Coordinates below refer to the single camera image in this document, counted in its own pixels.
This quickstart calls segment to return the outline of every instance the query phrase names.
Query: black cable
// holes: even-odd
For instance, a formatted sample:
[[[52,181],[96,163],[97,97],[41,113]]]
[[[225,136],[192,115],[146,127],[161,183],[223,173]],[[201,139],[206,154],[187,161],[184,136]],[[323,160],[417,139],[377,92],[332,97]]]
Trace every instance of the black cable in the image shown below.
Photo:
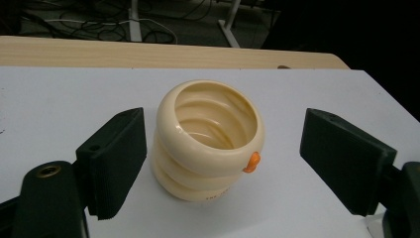
[[[142,9],[139,9],[139,8],[141,8],[140,3],[146,3],[146,5],[147,5],[149,8],[148,8],[147,10],[142,10]],[[151,11],[154,9],[154,5],[153,5],[150,1],[147,1],[147,0],[144,0],[144,1],[139,1],[138,9],[139,9],[139,12],[142,12],[142,13],[147,13],[147,12],[151,12]]]
[[[21,16],[28,18],[30,21],[45,27],[47,30],[49,30],[49,32],[52,34],[52,37],[55,38],[56,36],[60,36],[61,38],[65,38],[65,39],[71,39],[71,37],[67,34],[63,34],[60,30],[56,29],[55,27],[51,26],[50,24],[48,24],[47,22],[45,22],[42,18],[27,13],[25,11],[21,12]]]
[[[62,31],[68,35],[70,35],[70,32],[67,31]],[[51,33],[50,32],[42,32],[42,31],[38,31],[38,32],[30,32],[30,33],[20,33],[19,36],[22,37],[51,37]],[[83,35],[78,35],[78,39],[79,40],[95,40],[94,38],[91,38],[90,36],[83,36]]]
[[[212,8],[212,2],[213,0],[209,0],[209,7],[206,10],[206,13],[204,13],[203,16],[198,17],[198,18],[194,18],[194,19],[188,19],[187,17],[189,15],[191,15],[192,13],[194,13],[199,7],[201,7],[204,2],[206,0],[202,0],[197,6],[194,6],[194,8],[192,10],[190,10],[189,12],[185,13],[184,15],[180,16],[180,17],[173,17],[173,16],[166,16],[166,15],[161,15],[161,14],[154,14],[154,13],[143,13],[146,16],[150,16],[150,17],[156,17],[156,18],[166,18],[166,19],[172,19],[172,20],[185,20],[185,21],[199,21],[205,17],[208,16],[208,14],[210,13],[210,10]]]
[[[102,34],[105,34],[105,33],[106,34],[110,34],[111,33],[111,34],[115,34],[115,35],[119,36],[120,39],[119,40],[116,40],[116,42],[122,42],[123,40],[127,41],[127,36],[126,36],[125,32],[124,32],[124,34],[120,34],[120,33],[118,33],[115,30],[102,30],[102,31],[100,31],[98,33],[98,40],[99,41],[107,41],[107,40],[101,38],[101,35]]]
[[[112,15],[108,15],[108,16],[103,16],[103,18],[94,18],[91,20],[87,20],[84,21],[83,23],[79,23],[77,26],[74,26],[74,23],[66,23],[65,21],[60,21],[60,23],[65,26],[66,28],[72,30],[72,32],[70,33],[72,36],[75,36],[76,34],[80,34],[80,32],[84,32],[84,33],[88,33],[90,35],[96,35],[94,38],[96,38],[96,40],[104,40],[102,35],[103,32],[107,32],[109,30],[107,30],[107,28],[109,28],[110,26],[107,25],[107,23],[114,23],[115,25],[119,25],[120,20],[116,19],[116,18],[110,18],[110,16],[117,16],[119,15],[119,12],[116,14],[112,14]],[[74,12],[63,12],[59,15],[60,19],[65,19],[65,18],[69,18],[69,17],[64,17],[67,14],[73,14]],[[119,36],[121,36],[121,38],[118,41],[122,41],[122,39],[127,39],[126,37],[126,32],[124,30],[124,28],[119,25],[118,27],[116,27],[116,29],[122,29],[121,32],[123,32],[123,34],[117,34]]]
[[[110,14],[110,15],[107,15],[106,13],[100,12],[98,9],[96,9],[96,11],[94,11],[93,15],[98,12],[98,13],[100,13],[102,15],[101,17],[104,20],[112,19],[112,18],[115,18],[115,17],[121,15],[123,12],[126,12],[127,11],[128,6],[129,6],[128,5],[129,4],[129,1],[128,0],[123,0],[122,1],[123,6],[121,8],[118,8],[118,6],[116,6],[114,4],[111,5],[108,1],[104,1],[103,3],[108,4],[108,5],[110,5],[110,6],[112,6],[112,7],[114,7],[114,8],[117,9],[117,12],[115,12],[113,14]]]
[[[149,24],[141,23],[141,22],[139,22],[139,24],[141,24],[142,32],[146,32],[145,28],[148,29],[148,32],[145,35],[143,35],[143,37],[142,37],[142,43],[157,43],[158,42],[158,35],[155,33],[154,29],[151,26],[149,26]],[[150,36],[150,34],[153,34],[155,36],[155,41],[154,42],[148,42],[148,37]]]
[[[160,31],[160,30],[152,30],[152,31],[148,32],[147,34],[145,34],[145,36],[143,37],[143,41],[144,42],[146,42],[148,40],[148,37],[150,36],[150,34],[154,34],[155,35],[155,43],[157,43],[157,44],[170,44],[170,43],[173,43],[173,41],[175,40],[175,37],[173,36],[173,34],[169,34],[167,32]],[[158,34],[162,34],[164,36],[169,37],[169,40],[168,41],[159,42],[158,41]]]
[[[80,6],[80,4],[75,1],[68,5],[57,6],[54,4],[54,2],[31,0],[31,1],[24,1],[22,5],[22,9],[31,10],[31,11],[61,11],[61,10],[77,9],[77,6]]]
[[[117,16],[121,15],[123,13],[123,11],[126,11],[126,10],[123,10],[123,9],[124,9],[124,6],[127,6],[128,1],[129,0],[122,1],[122,3],[123,3],[122,7],[117,7],[115,5],[116,8],[114,8],[114,9],[117,9],[118,11],[117,12],[113,11],[112,13],[100,11],[99,9],[92,10],[92,7],[89,7],[87,5],[80,5],[80,4],[77,4],[77,2],[74,2],[71,5],[68,5],[68,6],[65,6],[65,7],[62,7],[62,8],[57,8],[56,7],[56,8],[44,9],[44,10],[60,10],[60,9],[66,10],[59,15],[60,19],[63,19],[64,15],[71,14],[71,15],[76,15],[77,18],[80,18],[80,17],[91,18],[92,16],[94,16],[94,18],[95,18],[94,20],[90,20],[90,21],[86,21],[86,22],[99,22],[99,23],[101,23],[101,22],[119,22],[119,20],[116,20],[114,17],[117,17]],[[46,3],[46,2],[38,1],[38,0],[30,0],[30,1],[27,1],[26,3],[31,4],[31,3]],[[43,8],[31,8],[31,9],[43,10]],[[98,38],[98,33],[97,32],[94,33],[95,25],[82,24],[81,27],[79,27],[79,26],[75,26],[74,23],[73,24],[66,24],[66,22],[60,21],[59,23],[61,25],[63,25],[66,29],[70,29],[70,32],[67,32],[65,30],[59,30],[57,28],[54,28],[51,24],[43,22],[43,20],[41,18],[36,19],[35,16],[36,15],[32,15],[32,17],[29,17],[29,16],[26,16],[26,17],[28,17],[31,21],[47,28],[51,32],[51,35],[52,35],[53,38],[71,38],[71,39],[82,38],[82,39],[85,39],[86,35],[82,35],[81,33],[87,33],[89,35],[95,35],[94,37],[88,37],[89,39],[95,40],[95,39]],[[96,30],[99,31],[99,30],[101,30],[102,27],[103,26],[101,26],[101,24],[97,24],[96,25]]]
[[[28,16],[26,16],[26,17],[24,17],[24,20],[26,20],[28,23],[31,23],[31,24],[36,24],[36,25],[39,25],[39,26],[42,26],[42,27],[44,27],[47,31],[37,31],[37,32],[29,32],[29,33],[19,33],[19,35],[18,36],[24,36],[24,37],[27,37],[27,36],[36,36],[36,35],[48,35],[49,37],[51,37],[51,38],[57,38],[57,36],[55,35],[55,30],[54,29],[52,29],[53,28],[53,26],[51,26],[52,28],[50,28],[50,27],[47,27],[47,25],[44,25],[44,24],[40,24],[40,22],[39,21],[35,21],[34,19],[29,19],[28,18]],[[61,34],[63,34],[63,35],[66,35],[66,37],[62,37],[62,38],[65,38],[65,39],[79,39],[79,40],[82,40],[82,39],[84,39],[84,40],[86,40],[87,38],[88,38],[88,36],[82,36],[82,35],[79,35],[78,37],[73,37],[72,35],[71,35],[71,33],[70,32],[68,32],[68,31],[65,31],[65,30],[58,30],[58,29],[56,29],[57,31],[59,31]]]

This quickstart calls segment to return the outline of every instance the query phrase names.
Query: cream-colored cup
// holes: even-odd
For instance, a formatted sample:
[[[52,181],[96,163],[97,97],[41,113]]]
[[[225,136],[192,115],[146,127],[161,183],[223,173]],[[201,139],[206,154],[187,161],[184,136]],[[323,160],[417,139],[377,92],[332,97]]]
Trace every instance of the cream-colored cup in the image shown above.
[[[241,92],[214,80],[187,81],[158,108],[153,171],[176,197],[213,199],[257,167],[263,140],[260,113]]]

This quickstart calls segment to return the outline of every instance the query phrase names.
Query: white surface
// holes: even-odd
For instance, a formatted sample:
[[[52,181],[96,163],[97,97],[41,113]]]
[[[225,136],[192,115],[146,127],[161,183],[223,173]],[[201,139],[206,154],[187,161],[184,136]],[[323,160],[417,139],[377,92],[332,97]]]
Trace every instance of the white surface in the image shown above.
[[[158,105],[191,79],[226,82],[247,95],[266,127],[262,161],[219,199],[170,196],[145,161],[119,214],[88,216],[92,238],[369,237],[299,156],[305,110],[335,113],[418,161],[420,124],[362,71],[0,67],[0,201],[19,195],[30,169],[75,161],[75,150],[118,112],[144,107],[152,147]]]
[[[367,217],[367,230],[372,238],[383,238],[382,219],[384,213]]]

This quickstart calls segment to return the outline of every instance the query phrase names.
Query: cable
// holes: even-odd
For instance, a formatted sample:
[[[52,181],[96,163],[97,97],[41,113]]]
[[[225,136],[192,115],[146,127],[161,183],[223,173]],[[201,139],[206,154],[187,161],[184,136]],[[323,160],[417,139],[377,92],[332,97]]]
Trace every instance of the cable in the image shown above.
[[[95,40],[94,38],[91,38],[90,36],[87,35],[79,35],[77,36],[73,36],[71,32],[68,32],[66,30],[58,30],[55,27],[49,25],[48,23],[44,22],[44,21],[40,21],[39,19],[33,18],[34,16],[26,16],[23,17],[23,20],[29,21],[30,23],[33,24],[37,24],[40,25],[44,28],[46,28],[48,31],[47,32],[34,32],[34,33],[20,33],[19,36],[30,36],[30,35],[36,35],[36,34],[50,34],[50,37],[52,38],[57,38],[57,34],[60,35],[60,38],[62,39],[79,39],[79,40]]]
[[[110,6],[112,6],[112,7],[114,7],[114,8],[116,8],[116,9],[117,9],[117,12],[115,12],[114,14],[111,14],[111,15],[108,15],[108,16],[103,15],[103,16],[102,16],[102,18],[103,18],[103,19],[115,18],[115,17],[117,17],[117,16],[121,15],[122,13],[125,13],[125,12],[127,11],[127,9],[128,9],[128,6],[129,6],[129,0],[123,0],[123,1],[122,1],[123,6],[122,6],[122,7],[120,7],[120,8],[118,8],[118,6],[116,6],[116,5],[114,5],[114,4],[110,4],[108,1],[103,1],[102,3],[104,3],[104,4],[108,4],[108,5],[110,5]]]
[[[22,9],[32,10],[32,11],[58,11],[58,10],[72,9],[77,4],[78,3],[76,1],[74,1],[70,4],[68,4],[68,5],[60,5],[60,4],[57,4],[55,2],[50,2],[50,1],[30,0],[30,1],[24,1],[23,2]]]
[[[100,29],[101,26],[121,26],[122,24],[128,24],[130,21],[137,21],[137,22],[151,22],[155,25],[160,26],[161,28],[164,28],[166,31],[170,32],[170,34],[172,35],[173,39],[174,39],[174,43],[177,45],[178,43],[178,38],[176,36],[176,33],[174,31],[172,31],[171,29],[169,29],[168,27],[164,26],[163,24],[152,20],[152,19],[139,19],[139,20],[135,20],[135,19],[130,19],[130,20],[126,20],[126,21],[121,21],[121,22],[99,22],[99,21],[79,21],[79,20],[70,20],[70,19],[49,19],[49,20],[44,20],[44,22],[46,23],[53,23],[53,22],[69,22],[69,23],[78,23],[81,24],[82,26],[80,28],[75,29],[75,32],[72,32],[70,35],[74,36],[74,34],[78,31],[86,31],[86,30],[98,30]],[[162,31],[156,31],[156,30],[151,30],[155,31],[156,33],[161,33],[163,34],[164,32]]]
[[[147,43],[147,42],[148,42],[148,38],[149,38],[149,36],[150,36],[151,34],[153,34],[153,35],[155,36],[155,43],[156,43],[156,44],[170,44],[170,43],[172,43],[172,42],[174,41],[174,37],[173,37],[173,35],[168,34],[167,32],[159,31],[159,30],[152,30],[152,31],[149,31],[149,32],[148,32],[148,33],[147,33],[147,34],[143,37],[143,42],[144,42],[144,43]],[[158,35],[169,36],[169,40],[160,42],[160,41],[158,40]]]
[[[166,15],[161,15],[161,14],[154,14],[154,13],[144,13],[144,12],[142,12],[144,15],[147,15],[147,16],[150,16],[150,17],[157,17],[157,18],[167,18],[167,19],[172,19],[172,20],[186,20],[186,21],[199,21],[199,20],[201,20],[201,19],[203,19],[203,18],[205,18],[205,17],[207,17],[208,16],[208,14],[210,13],[210,10],[211,10],[211,8],[212,8],[212,2],[213,2],[213,0],[209,0],[209,6],[208,6],[208,8],[207,8],[207,10],[206,10],[206,12],[204,13],[204,15],[203,16],[201,16],[201,17],[198,17],[198,18],[194,18],[194,19],[188,19],[187,17],[189,16],[189,15],[191,15],[192,13],[194,13],[199,7],[201,7],[203,4],[204,4],[204,2],[205,2],[206,0],[202,0],[197,6],[195,6],[192,10],[190,10],[189,12],[187,12],[186,14],[184,14],[184,15],[182,15],[182,16],[180,16],[180,17],[172,17],[172,16],[166,16]]]
[[[27,19],[29,19],[30,21],[37,23],[43,27],[45,27],[47,30],[49,30],[49,32],[51,33],[52,37],[55,38],[56,35],[61,36],[62,38],[68,39],[70,38],[69,35],[67,34],[63,34],[60,30],[56,29],[55,27],[51,26],[50,24],[46,23],[42,18],[36,16],[36,15],[32,15],[29,14],[27,12],[22,12],[21,15]]]
[[[142,13],[146,13],[146,12],[150,12],[150,11],[152,11],[153,10],[153,8],[154,8],[154,5],[150,2],[150,1],[147,1],[147,0],[145,0],[145,1],[139,1],[139,3],[146,3],[146,5],[149,7],[149,9],[147,9],[147,10],[139,10],[139,11],[141,11]]]
[[[99,11],[96,12],[96,14],[86,14],[89,13],[89,11],[63,12],[59,15],[58,19],[48,20],[48,22],[59,22],[67,29],[71,30],[71,36],[77,36],[79,34],[88,34],[89,36],[91,36],[91,38],[95,40],[104,41],[104,36],[110,36],[110,33],[112,33],[112,31],[116,31],[112,34],[114,36],[118,36],[118,39],[115,41],[124,41],[127,40],[126,30],[122,26],[117,26],[118,22],[121,21],[117,18],[122,13],[121,9],[117,9],[117,12],[113,12],[111,14]],[[73,17],[75,16],[77,18],[92,18],[92,15],[94,16],[93,19],[87,21],[79,21],[67,20],[65,19],[65,16],[67,15],[71,15]]]

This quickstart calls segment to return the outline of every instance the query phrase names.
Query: ribbed ceramic cup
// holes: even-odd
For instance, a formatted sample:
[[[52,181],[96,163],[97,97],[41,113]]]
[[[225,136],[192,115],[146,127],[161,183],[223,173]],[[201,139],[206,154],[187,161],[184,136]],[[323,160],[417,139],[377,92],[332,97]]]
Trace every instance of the ribbed ceramic cup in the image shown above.
[[[261,115],[245,95],[214,80],[187,81],[158,108],[153,171],[176,197],[213,199],[254,171],[263,140]]]

